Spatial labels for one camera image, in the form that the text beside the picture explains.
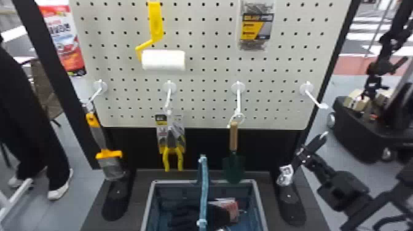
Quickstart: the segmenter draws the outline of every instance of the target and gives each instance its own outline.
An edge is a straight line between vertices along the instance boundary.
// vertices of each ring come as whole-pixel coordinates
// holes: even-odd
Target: pliers
[[[162,154],[163,167],[165,168],[166,172],[169,172],[170,170],[169,160],[168,160],[168,156],[170,152],[175,153],[178,156],[178,171],[183,171],[184,157],[182,154],[182,150],[184,150],[183,147],[185,147],[184,139],[181,135],[175,138],[175,135],[172,129],[173,128],[168,128],[167,146],[163,150],[163,154]]]

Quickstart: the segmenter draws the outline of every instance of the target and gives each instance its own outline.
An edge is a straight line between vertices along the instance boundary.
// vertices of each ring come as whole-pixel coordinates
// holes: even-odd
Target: yellow-handled pliers
[[[169,153],[175,153],[178,156],[178,171],[183,171],[183,164],[184,164],[184,156],[181,152],[181,149],[178,147],[176,143],[176,138],[171,129],[168,129],[168,136],[167,136],[167,146],[163,150],[162,154],[162,161],[163,167],[165,168],[166,172],[169,172]]]

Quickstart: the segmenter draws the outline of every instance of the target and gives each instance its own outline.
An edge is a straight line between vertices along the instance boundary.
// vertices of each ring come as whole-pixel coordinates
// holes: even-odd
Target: pegboard
[[[144,71],[135,46],[149,36],[146,1],[71,0],[88,77],[109,90],[95,100],[105,127],[154,127],[168,79],[177,84],[171,105],[186,127],[225,128],[242,94],[240,128],[302,130],[314,104],[299,93],[310,81],[318,91],[351,0],[276,0],[265,52],[237,46],[238,1],[163,1],[165,35],[149,49],[186,53],[186,71]]]

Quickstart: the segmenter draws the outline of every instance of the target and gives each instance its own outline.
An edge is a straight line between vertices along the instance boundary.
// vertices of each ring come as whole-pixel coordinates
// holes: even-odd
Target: white hook
[[[83,103],[84,108],[87,108],[89,111],[93,110],[93,105],[92,105],[93,100],[95,100],[95,98],[98,95],[102,95],[103,93],[105,93],[108,90],[108,85],[105,82],[103,82],[103,80],[101,80],[101,79],[96,80],[93,83],[93,87],[96,90],[95,93],[89,99],[81,100],[81,102],[84,102]]]
[[[309,81],[305,82],[300,86],[300,94],[301,95],[307,95],[314,103],[315,105],[320,108],[320,109],[328,109],[328,105],[326,103],[319,103],[311,93],[314,90],[314,85],[310,83]]]
[[[172,114],[172,110],[169,108],[171,95],[176,92],[176,84],[173,83],[171,80],[168,80],[166,83],[163,84],[162,88],[163,91],[167,94],[167,99],[165,101],[165,105],[163,106],[163,111],[166,113],[166,115],[170,116]]]
[[[232,84],[231,86],[232,93],[237,95],[237,108],[235,108],[233,116],[229,119],[227,128],[230,128],[230,124],[234,119],[241,119],[239,121],[239,125],[245,121],[245,115],[242,114],[241,110],[241,93],[245,91],[245,84],[240,81],[236,81],[236,83]]]

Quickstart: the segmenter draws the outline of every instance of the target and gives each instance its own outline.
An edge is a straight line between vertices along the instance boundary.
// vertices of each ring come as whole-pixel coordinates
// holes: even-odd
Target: white roller cover
[[[143,50],[142,68],[145,71],[185,71],[185,52],[182,50]]]

